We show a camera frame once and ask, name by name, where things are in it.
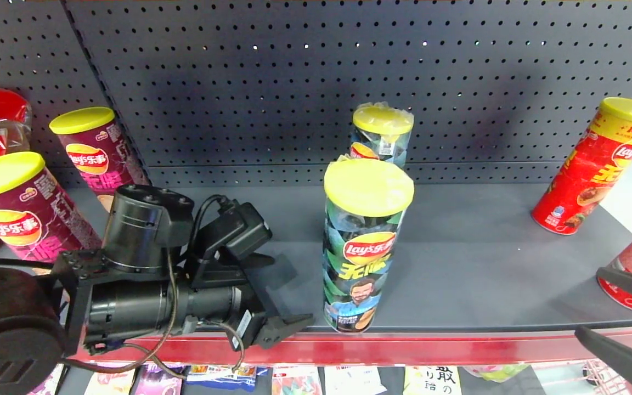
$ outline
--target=lay's logo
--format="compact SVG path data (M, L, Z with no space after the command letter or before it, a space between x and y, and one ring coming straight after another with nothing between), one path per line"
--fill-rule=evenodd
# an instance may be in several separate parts
M626 167L632 162L632 145L619 145L611 156L611 159L618 167Z
M374 232L359 235L343 246L343 256L356 265L366 265L387 255L391 251L397 234Z

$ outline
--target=perforated metal panel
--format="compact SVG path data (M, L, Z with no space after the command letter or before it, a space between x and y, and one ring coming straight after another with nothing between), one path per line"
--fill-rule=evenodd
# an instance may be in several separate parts
M409 162L555 162L632 97L632 2L70 9L151 167L329 162L368 100L416 115Z
M33 107L33 150L48 167L70 167L60 141L48 129L61 113L108 105L58 2L0 0L0 87Z

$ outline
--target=black cable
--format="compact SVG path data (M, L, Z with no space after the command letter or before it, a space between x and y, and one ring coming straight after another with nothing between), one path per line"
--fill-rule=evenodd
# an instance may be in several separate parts
M53 265L52 263L24 261L22 259L0 258L0 267L42 268L50 270L53 268Z
M196 212L196 217L194 217L194 225L191 228L191 235L187 244L187 250L180 256L179 262L185 260L189 253L194 252L196 233L198 233L201 229L201 221L204 219L208 206L210 206L213 202L219 202L220 204L228 202L228 197L224 195L211 195L206 198L203 203L201 203L201 207L199 207L199 210Z

